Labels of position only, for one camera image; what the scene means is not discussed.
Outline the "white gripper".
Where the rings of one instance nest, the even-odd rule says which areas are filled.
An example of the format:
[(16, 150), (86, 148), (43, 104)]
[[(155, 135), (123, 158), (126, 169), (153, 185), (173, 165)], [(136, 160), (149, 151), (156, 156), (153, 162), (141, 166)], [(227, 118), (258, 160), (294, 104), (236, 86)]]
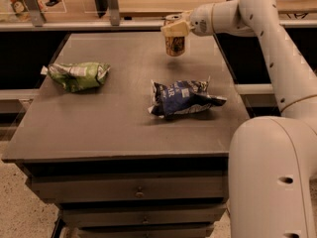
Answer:
[(213, 4), (204, 4), (193, 11), (183, 11), (181, 18), (184, 20), (168, 23), (160, 28), (163, 35), (167, 38), (187, 37), (192, 31), (199, 37), (212, 36), (214, 34), (212, 16)]

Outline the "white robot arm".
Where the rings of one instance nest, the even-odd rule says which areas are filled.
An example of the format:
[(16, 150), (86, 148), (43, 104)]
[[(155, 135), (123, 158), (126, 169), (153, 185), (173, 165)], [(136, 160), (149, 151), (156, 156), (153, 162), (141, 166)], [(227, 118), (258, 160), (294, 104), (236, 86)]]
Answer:
[(257, 37), (279, 113), (246, 121), (231, 140), (231, 238), (316, 238), (317, 76), (281, 26), (276, 0), (201, 5), (170, 16), (161, 31)]

